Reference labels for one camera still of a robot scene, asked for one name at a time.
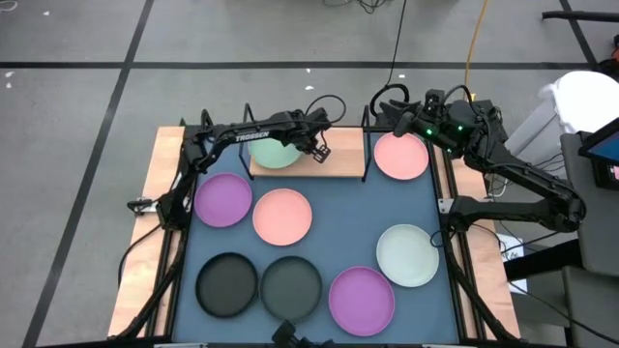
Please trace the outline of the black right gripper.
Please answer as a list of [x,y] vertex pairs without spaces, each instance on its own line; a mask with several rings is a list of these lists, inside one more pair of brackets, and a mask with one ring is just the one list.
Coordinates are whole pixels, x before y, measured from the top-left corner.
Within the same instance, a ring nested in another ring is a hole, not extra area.
[[455,141],[440,128],[438,121],[432,116],[426,115],[424,111],[417,110],[420,105],[419,101],[389,100],[379,103],[380,109],[387,118],[398,119],[393,131],[395,137],[403,137],[411,131],[439,148],[454,148]]

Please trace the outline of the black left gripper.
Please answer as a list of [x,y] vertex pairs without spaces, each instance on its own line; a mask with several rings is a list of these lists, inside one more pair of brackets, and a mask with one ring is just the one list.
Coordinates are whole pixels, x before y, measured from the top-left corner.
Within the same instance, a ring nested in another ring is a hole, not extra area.
[[325,144],[317,146],[316,135],[318,133],[317,125],[307,122],[298,123],[293,129],[284,133],[282,144],[292,145],[299,152],[311,154],[316,162],[323,163],[330,156],[331,149]]

